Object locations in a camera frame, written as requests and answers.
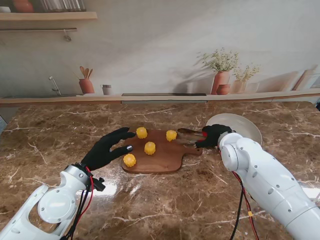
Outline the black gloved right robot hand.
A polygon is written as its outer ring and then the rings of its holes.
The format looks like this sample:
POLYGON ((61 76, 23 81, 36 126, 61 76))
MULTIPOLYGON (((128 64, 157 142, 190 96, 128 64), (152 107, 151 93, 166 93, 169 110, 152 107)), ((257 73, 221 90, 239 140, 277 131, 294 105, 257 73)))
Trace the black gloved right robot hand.
POLYGON ((222 124, 206 125, 202 128, 205 133, 205 139, 195 143, 196 148, 210 148, 218 145, 218 139, 223 133, 231 133, 232 129, 229 126, 222 124))

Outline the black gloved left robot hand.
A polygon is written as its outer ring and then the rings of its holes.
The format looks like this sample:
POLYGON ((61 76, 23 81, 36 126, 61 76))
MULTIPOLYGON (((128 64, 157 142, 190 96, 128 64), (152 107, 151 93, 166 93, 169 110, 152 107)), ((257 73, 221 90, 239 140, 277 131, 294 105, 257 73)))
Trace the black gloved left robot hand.
POLYGON ((80 164, 90 171, 95 171, 108 165, 111 161, 130 153, 133 150, 131 145, 111 150, 112 146, 121 140, 136 136, 136 133, 129 132, 129 130, 129 127, 122 127, 101 137, 85 155, 80 164))

